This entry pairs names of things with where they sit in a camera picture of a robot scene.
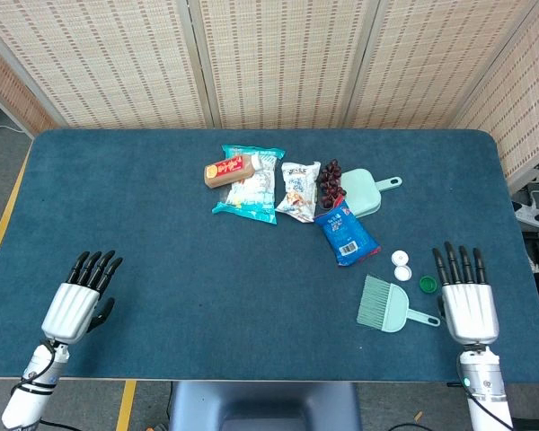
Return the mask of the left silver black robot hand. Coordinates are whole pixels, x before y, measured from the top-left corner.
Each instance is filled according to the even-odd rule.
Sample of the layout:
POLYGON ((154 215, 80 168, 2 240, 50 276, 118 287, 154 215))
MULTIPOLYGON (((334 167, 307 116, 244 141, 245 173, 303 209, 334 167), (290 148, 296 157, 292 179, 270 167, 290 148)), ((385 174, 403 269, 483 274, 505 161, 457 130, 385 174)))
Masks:
POLYGON ((74 345, 109 318, 115 299, 104 294, 122 263, 115 251, 81 253, 57 289, 41 329, 50 344, 74 345))

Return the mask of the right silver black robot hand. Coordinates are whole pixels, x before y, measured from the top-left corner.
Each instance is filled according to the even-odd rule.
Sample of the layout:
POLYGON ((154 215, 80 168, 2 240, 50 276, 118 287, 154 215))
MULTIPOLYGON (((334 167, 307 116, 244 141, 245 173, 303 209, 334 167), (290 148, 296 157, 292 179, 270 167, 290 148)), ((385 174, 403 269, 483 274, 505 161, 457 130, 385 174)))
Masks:
POLYGON ((439 307, 450 335, 463 346, 491 345, 499 336, 499 320, 481 251, 469 253, 445 242, 432 250, 441 283, 439 307))

